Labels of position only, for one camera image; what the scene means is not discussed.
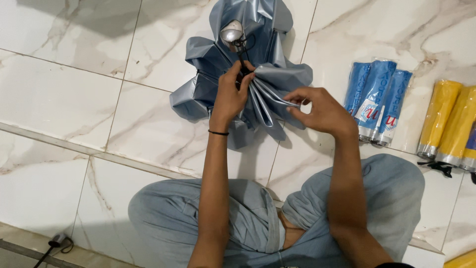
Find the umbrella canopy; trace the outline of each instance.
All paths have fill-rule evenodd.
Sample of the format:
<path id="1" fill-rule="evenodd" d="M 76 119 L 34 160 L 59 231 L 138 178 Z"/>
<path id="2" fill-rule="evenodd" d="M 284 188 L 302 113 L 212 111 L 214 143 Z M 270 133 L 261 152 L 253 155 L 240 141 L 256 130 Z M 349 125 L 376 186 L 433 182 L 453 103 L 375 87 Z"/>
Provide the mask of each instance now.
<path id="1" fill-rule="evenodd" d="M 220 30 L 233 20 L 243 26 L 247 39 L 243 56 L 256 67 L 256 77 L 249 85 L 245 108 L 229 126 L 228 148 L 251 144 L 259 126 L 284 141 L 286 134 L 276 115 L 299 129 L 305 127 L 286 110 L 299 106 L 282 98 L 297 87 L 310 85 L 312 69 L 307 64 L 293 64 L 283 55 L 281 43 L 293 20 L 282 0 L 219 0 L 209 18 L 215 40 L 189 38 L 185 60 L 196 67 L 197 75 L 170 95 L 170 105 L 188 120 L 211 115 L 218 79 L 238 60 L 237 53 L 220 39 Z"/>

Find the person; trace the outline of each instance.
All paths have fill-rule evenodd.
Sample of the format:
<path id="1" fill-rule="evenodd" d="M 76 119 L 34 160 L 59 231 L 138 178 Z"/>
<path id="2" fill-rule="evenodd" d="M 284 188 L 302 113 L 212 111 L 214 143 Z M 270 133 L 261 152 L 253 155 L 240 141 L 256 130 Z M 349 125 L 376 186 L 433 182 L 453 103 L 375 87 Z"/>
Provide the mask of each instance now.
<path id="1" fill-rule="evenodd" d="M 249 63 L 246 66 L 253 71 Z M 288 111 L 335 139 L 334 167 L 311 176 L 278 212 L 268 191 L 228 179 L 228 125 L 243 109 L 236 62 L 218 81 L 202 179 L 165 180 L 141 189 L 129 204 L 140 236 L 170 268 L 411 267 L 397 264 L 420 220 L 425 186 L 412 163 L 387 154 L 360 160 L 354 119 L 324 89 L 299 87 L 284 97 L 312 102 Z"/>

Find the light blue pants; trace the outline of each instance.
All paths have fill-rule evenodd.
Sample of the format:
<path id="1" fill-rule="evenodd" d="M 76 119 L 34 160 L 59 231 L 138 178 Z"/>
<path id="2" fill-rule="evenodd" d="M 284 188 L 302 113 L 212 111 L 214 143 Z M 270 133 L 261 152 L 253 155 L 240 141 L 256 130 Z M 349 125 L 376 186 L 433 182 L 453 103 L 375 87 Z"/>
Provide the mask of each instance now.
<path id="1" fill-rule="evenodd" d="M 224 267 L 350 267 L 329 234 L 331 174 L 328 168 L 313 175 L 301 191 L 287 197 L 285 217 L 306 232 L 286 250 L 281 250 L 285 231 L 269 193 L 252 181 L 230 180 L 230 240 Z M 423 175 L 404 159 L 380 154 L 362 160 L 362 176 L 367 228 L 393 260 L 401 261 L 420 220 Z M 197 241 L 200 185 L 200 179 L 152 183 L 129 204 L 134 227 L 169 268 L 186 267 Z"/>

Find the black bracelet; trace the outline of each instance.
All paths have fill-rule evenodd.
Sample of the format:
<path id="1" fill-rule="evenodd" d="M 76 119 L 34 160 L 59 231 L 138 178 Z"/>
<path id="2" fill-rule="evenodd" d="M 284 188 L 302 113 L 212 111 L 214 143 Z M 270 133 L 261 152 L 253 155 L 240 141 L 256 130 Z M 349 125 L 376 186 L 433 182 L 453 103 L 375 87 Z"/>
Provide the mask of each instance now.
<path id="1" fill-rule="evenodd" d="M 228 134 L 230 134 L 229 132 L 222 133 L 222 132 L 214 132 L 214 131 L 210 131 L 210 130 L 208 130 L 208 132 L 213 133 L 213 134 L 217 134 L 217 135 L 222 135 L 222 136 L 228 136 Z"/>

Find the folded umbrella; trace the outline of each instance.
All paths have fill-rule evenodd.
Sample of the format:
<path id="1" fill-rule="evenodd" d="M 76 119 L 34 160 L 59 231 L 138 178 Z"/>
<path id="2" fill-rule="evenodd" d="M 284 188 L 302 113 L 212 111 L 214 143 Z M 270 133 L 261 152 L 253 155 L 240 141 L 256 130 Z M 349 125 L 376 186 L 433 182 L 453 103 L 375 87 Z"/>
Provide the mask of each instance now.
<path id="1" fill-rule="evenodd" d="M 215 40 L 189 38 L 185 60 L 196 67 L 197 74 L 170 95 L 172 109 L 188 120 L 211 115 L 219 77 L 239 60 L 237 52 L 220 39 L 220 31 L 232 21 L 238 21 L 246 37 L 242 55 L 256 67 L 256 77 L 249 86 L 245 108 L 230 124 L 228 148 L 239 149 L 251 144 L 258 127 L 263 127 L 274 139 L 285 140 L 286 134 L 276 115 L 305 129 L 286 110 L 288 106 L 299 105 L 282 99 L 288 92 L 312 82 L 312 69 L 307 64 L 293 64 L 283 55 L 281 43 L 293 25 L 283 1 L 219 0 L 209 21 Z"/>

